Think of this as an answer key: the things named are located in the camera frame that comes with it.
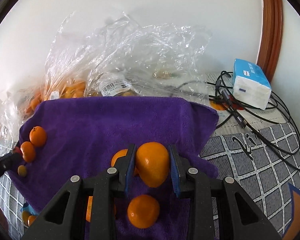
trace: white label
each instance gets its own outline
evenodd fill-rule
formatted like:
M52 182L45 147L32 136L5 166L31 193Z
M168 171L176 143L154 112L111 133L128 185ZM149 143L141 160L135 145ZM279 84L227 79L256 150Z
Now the white label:
M54 99L59 99L59 98L60 98L59 91L53 91L53 92L51 92L49 100L54 100Z
M101 94L104 97L113 97L129 89L123 81L113 81L101 88Z
M250 76L250 72L249 72L249 71L246 71L246 70L243 71L243 74L244 74L245 76L248 76L248 77Z

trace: triangular cutout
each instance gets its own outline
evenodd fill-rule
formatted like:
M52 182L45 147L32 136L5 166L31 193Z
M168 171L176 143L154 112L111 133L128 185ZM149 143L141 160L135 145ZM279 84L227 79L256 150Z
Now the triangular cutout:
M66 207L68 204L69 197L70 197L70 192L67 191L63 193L63 195L48 211L47 215L45 216L45 220L51 223L61 225L63 222L63 217L66 212Z
M258 222L258 216L255 212L253 212L252 208L248 205L244 198L238 192L236 192L234 196L237 201L241 223L245 226Z

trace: purple cloth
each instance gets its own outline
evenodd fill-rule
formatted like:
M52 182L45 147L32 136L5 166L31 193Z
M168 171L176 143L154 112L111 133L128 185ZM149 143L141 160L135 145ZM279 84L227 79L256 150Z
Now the purple cloth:
M112 156L130 143L137 147L156 141L175 143L179 154L209 177L217 168L198 154L215 130L217 112L181 98L95 97L45 101L20 128L20 143L29 141L34 126L42 126L47 143L36 149L36 159L27 163L28 175L17 171L10 177L37 211L41 211L73 175L97 175L110 166ZM129 223L126 212L131 199L149 194L160 203L160 215L150 228ZM116 199L118 239L185 239L189 201L173 193L171 178L158 188L147 187L139 177L132 182L129 199Z

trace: brown wooden trim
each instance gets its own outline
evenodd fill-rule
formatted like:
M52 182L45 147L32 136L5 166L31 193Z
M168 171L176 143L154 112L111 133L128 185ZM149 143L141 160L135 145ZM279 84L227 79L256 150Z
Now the brown wooden trim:
M283 32L282 0L263 0L261 45L257 60L269 82L277 67Z

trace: tissue pack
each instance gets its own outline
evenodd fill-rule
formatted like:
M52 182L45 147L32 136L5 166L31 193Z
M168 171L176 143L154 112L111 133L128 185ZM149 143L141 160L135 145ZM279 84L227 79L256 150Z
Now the tissue pack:
M271 86L258 65L235 59L233 80L233 96L237 100L262 110L266 109L271 95Z

